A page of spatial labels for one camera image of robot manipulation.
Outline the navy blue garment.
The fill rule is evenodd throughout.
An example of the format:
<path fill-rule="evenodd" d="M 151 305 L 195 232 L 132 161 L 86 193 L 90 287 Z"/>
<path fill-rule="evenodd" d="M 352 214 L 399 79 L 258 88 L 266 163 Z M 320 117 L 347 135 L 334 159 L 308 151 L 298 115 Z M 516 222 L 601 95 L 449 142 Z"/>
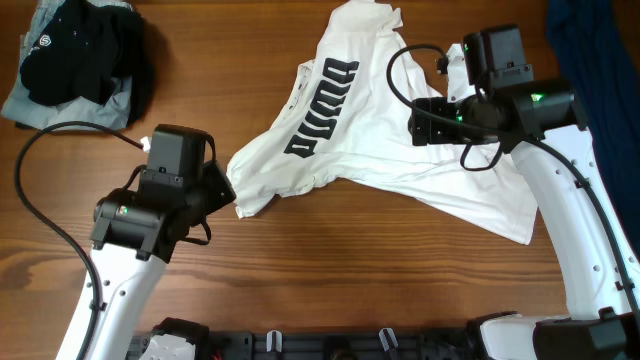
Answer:
<path fill-rule="evenodd" d="M 639 76 L 607 0 L 550 0 L 547 39 L 589 117 L 601 178 L 639 251 Z"/>

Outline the black garment with logo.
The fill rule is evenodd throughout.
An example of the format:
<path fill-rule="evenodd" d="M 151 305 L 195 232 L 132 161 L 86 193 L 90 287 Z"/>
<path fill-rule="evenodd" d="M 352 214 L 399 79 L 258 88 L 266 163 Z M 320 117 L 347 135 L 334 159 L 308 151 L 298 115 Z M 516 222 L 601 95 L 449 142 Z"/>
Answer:
<path fill-rule="evenodd" d="M 115 90 L 114 78 L 131 77 L 128 127 L 145 115 L 154 90 L 145 21 L 123 1 L 63 1 L 18 75 L 28 98 L 44 106 L 79 97 L 104 105 Z"/>

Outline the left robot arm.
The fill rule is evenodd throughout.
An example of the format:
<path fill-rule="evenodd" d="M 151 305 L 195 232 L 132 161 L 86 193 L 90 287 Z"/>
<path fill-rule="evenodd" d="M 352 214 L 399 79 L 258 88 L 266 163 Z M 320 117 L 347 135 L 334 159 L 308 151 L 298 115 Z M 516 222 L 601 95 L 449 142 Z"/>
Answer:
<path fill-rule="evenodd" d="M 208 133 L 159 125 L 150 140 L 136 190 L 117 188 L 94 211 L 87 278 L 58 351 L 60 359 L 122 359 L 140 315 L 189 231 L 236 195 L 224 171 L 205 152 Z"/>

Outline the light blue folded garment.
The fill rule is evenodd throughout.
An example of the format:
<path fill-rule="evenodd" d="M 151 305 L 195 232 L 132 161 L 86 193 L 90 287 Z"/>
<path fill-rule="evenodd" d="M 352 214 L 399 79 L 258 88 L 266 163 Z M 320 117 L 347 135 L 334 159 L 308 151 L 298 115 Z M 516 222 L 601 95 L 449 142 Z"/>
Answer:
<path fill-rule="evenodd" d="M 29 31 L 20 37 L 19 65 L 22 65 L 31 52 L 32 45 L 39 39 L 62 3 L 63 0 L 40 0 L 37 3 Z M 115 130 L 123 129 L 131 114 L 133 79 L 114 78 L 114 81 L 115 90 L 104 105 L 79 97 L 59 105 L 44 106 L 28 98 L 28 90 L 23 86 L 21 76 L 17 75 L 13 89 L 2 106 L 1 115 L 18 125 L 37 129 L 69 121 L 91 122 Z"/>

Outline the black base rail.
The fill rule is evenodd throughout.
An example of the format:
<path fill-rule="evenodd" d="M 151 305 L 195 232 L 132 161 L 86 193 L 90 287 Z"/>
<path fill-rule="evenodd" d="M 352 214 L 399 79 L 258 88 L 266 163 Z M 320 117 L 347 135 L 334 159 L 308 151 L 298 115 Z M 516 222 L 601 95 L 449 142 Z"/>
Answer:
<path fill-rule="evenodd" d="M 201 360 L 435 360 L 484 359 L 478 341 L 462 328 L 396 332 L 286 334 L 215 332 L 169 318 L 132 338 L 127 359 Z"/>

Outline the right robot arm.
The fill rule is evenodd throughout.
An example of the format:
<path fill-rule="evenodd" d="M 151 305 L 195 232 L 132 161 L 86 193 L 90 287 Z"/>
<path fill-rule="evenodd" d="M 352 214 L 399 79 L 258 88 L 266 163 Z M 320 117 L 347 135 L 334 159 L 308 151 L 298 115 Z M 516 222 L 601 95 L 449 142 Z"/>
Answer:
<path fill-rule="evenodd" d="M 639 261 L 600 178 L 588 118 L 563 79 L 538 80 L 514 25 L 465 36 L 475 92 L 464 100 L 409 104 L 417 146 L 464 150 L 496 144 L 532 192 L 559 261 L 567 313 L 516 312 L 469 322 L 478 359 L 635 359 L 639 355 Z"/>

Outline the white Puma t-shirt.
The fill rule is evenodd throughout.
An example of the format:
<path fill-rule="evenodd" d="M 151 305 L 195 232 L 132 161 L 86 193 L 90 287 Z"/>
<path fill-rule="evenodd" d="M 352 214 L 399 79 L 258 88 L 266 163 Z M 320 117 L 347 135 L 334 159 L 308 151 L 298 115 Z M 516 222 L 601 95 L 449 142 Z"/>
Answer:
<path fill-rule="evenodd" d="M 344 178 L 528 243 L 537 204 L 509 156 L 492 144 L 413 145 L 405 100 L 436 91 L 405 52 L 401 24 L 399 9 L 374 1 L 332 12 L 278 117 L 228 165 L 237 215 Z"/>

